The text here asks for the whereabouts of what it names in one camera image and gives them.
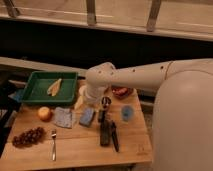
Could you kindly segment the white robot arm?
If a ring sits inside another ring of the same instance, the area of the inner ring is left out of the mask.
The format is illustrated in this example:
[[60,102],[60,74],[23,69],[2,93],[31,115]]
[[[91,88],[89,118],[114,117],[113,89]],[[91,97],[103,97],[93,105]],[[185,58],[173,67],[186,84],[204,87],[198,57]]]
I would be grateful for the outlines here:
[[105,62],[85,73],[84,100],[109,85],[155,95],[153,171],[213,171],[213,59],[166,61],[117,69]]

